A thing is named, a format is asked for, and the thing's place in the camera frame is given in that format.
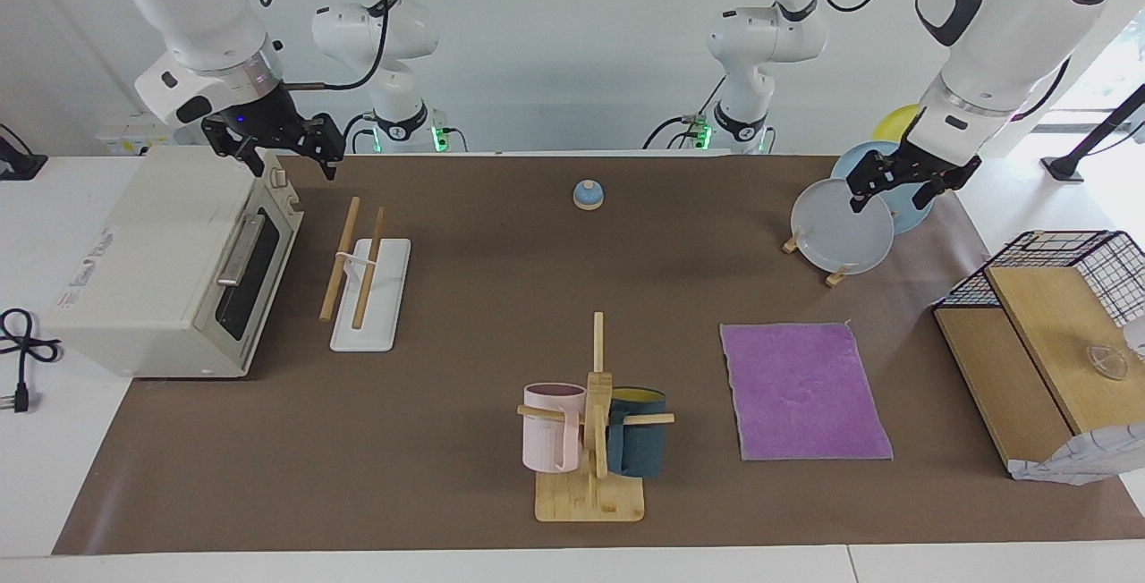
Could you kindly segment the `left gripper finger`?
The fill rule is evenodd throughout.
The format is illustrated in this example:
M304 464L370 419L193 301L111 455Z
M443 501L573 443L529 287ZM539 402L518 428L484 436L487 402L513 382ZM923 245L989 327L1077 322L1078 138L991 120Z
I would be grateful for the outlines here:
M973 173L980 167L981 159L973 158L966 165L955 167L953 170L947 170L943 172L935 172L931 174L927 180L921 184L919 190L913 195L913 207L925 208L942 194L948 191L960 190L964 187L968 180L973 176Z
M897 187L885 176L891 155L864 153L848 172L848 188L852 194L850 207L853 213L861 213L872 197Z

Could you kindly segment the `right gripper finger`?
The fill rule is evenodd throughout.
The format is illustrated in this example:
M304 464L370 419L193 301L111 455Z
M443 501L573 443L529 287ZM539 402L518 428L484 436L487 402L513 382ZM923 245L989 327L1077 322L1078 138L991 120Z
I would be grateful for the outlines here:
M255 150L255 139L234 136L222 118L204 118L203 134L218 156L232 156L237 161L245 164L255 178L263 175L264 163Z
M332 115L315 115L302 120L301 127L300 156L318 163L324 176L334 180L346 151L344 131L340 131Z

